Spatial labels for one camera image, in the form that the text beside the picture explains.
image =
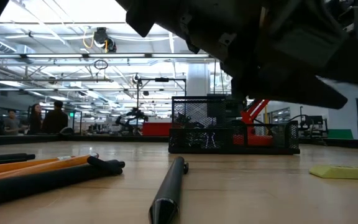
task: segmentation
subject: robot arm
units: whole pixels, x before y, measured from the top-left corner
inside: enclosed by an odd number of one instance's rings
[[[347,99],[322,79],[358,84],[358,8],[344,28],[339,0],[116,0],[145,37],[154,24],[221,62],[232,94],[342,108]]]

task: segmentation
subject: wire mesh basket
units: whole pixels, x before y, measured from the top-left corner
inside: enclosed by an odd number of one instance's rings
[[[221,128],[225,112],[222,96],[174,96],[172,128]]]
[[[298,122],[245,124],[226,121],[224,97],[172,98],[169,152],[299,154]]]

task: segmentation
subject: wooden table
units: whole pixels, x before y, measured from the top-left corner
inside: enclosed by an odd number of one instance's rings
[[[166,143],[49,142],[0,146],[38,159],[100,153],[126,162],[123,175],[0,205],[1,224],[148,223],[170,161]],[[358,165],[358,149],[301,146],[296,156],[182,155],[181,217],[186,224],[358,223],[358,180],[320,179],[315,164]]]

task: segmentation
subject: orange pen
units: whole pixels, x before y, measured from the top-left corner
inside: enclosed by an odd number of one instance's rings
[[[42,160],[37,160],[37,161],[13,162],[13,163],[8,163],[8,164],[0,164],[0,173],[11,171],[11,170],[17,170],[17,169],[21,169],[21,168],[26,168],[26,167],[31,167],[31,166],[35,166],[35,165],[39,165],[39,164],[45,164],[48,162],[71,159],[72,157],[74,157],[74,156],[61,156],[61,157],[56,157],[53,159],[42,159]]]
[[[17,177],[17,176],[28,175],[28,174],[37,174],[40,172],[57,170],[57,169],[62,169],[62,168],[66,168],[66,167],[72,167],[72,166],[86,164],[87,163],[86,160],[87,160],[87,158],[89,158],[89,156],[98,158],[99,154],[91,153],[90,155],[86,155],[86,156],[79,156],[79,157],[74,157],[71,159],[48,162],[48,163],[39,164],[36,166],[2,172],[2,173],[0,173],[0,179],[7,178],[7,177]]]

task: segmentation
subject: black stick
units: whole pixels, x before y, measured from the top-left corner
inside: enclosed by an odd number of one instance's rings
[[[7,164],[12,162],[25,162],[31,159],[35,159],[34,154],[27,153],[15,153],[0,155],[0,164]]]
[[[106,161],[106,163],[115,169],[122,167],[122,163],[117,160]],[[83,165],[0,179],[0,203],[91,179],[107,177],[113,174],[111,170],[113,169],[106,170],[99,166]]]
[[[183,173],[187,174],[188,169],[188,163],[185,164],[184,158],[178,157],[173,161],[150,207],[151,224],[171,223],[179,213],[181,179]]]

